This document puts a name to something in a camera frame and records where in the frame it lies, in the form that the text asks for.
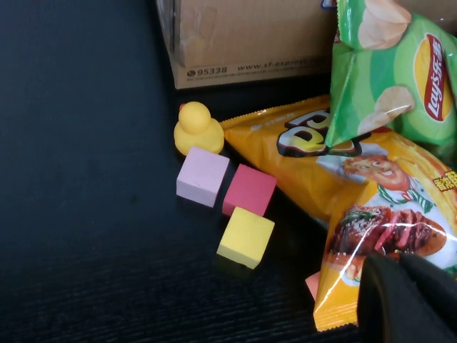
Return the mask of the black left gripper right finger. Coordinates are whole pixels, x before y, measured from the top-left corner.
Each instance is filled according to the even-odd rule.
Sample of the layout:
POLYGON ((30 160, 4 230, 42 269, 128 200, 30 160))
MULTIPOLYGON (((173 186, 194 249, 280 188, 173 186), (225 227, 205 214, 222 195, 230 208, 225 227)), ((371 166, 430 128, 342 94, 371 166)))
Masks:
POLYGON ((456 280, 444 270, 417 255, 401 257, 400 265, 416 285, 423 303, 430 309, 428 314, 436 325, 435 332, 450 333, 449 342, 456 342, 456 280))

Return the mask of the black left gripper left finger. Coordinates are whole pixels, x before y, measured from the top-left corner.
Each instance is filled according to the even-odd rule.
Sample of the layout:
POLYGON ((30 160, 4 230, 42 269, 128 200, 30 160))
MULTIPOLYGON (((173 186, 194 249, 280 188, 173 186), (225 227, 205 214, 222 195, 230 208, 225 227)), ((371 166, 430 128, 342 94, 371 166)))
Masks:
POLYGON ((377 254, 365 260, 358 295, 363 342, 427 342, 423 306, 416 285, 398 262, 377 254))

